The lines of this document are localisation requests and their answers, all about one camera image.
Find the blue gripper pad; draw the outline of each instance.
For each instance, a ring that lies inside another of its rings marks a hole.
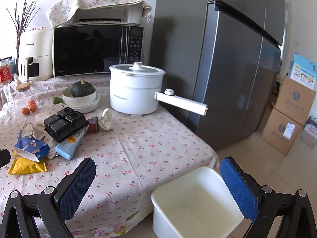
[[[63,222],[74,216],[95,176],[96,165],[95,162],[91,160],[85,165],[59,200],[58,216]]]
[[[220,173],[242,215],[254,223],[259,214],[256,197],[227,158],[220,163]]]

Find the silver screw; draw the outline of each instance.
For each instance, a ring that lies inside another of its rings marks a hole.
[[[48,186],[44,189],[45,194],[51,194],[54,191],[54,187]]]
[[[14,199],[14,198],[16,198],[18,195],[19,195],[19,193],[18,193],[17,191],[14,191],[14,192],[12,192],[12,193],[10,194],[10,197]]]
[[[272,192],[272,188],[268,185],[265,185],[262,187],[262,190],[265,192],[265,193],[271,193]]]
[[[307,196],[307,193],[306,193],[304,190],[299,190],[299,191],[298,191],[298,194],[299,194],[301,197],[306,197],[306,196]]]

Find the green pumpkin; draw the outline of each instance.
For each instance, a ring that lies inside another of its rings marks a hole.
[[[73,97],[85,97],[95,92],[94,87],[84,80],[75,82],[72,85],[71,93]]]

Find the microwave control panel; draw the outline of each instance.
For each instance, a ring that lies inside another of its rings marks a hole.
[[[128,35],[127,64],[141,61],[143,27],[130,26]]]

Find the microwave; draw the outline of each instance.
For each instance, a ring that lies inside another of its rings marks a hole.
[[[126,24],[72,24],[54,29],[54,77],[109,73],[116,64],[141,61],[143,27]]]

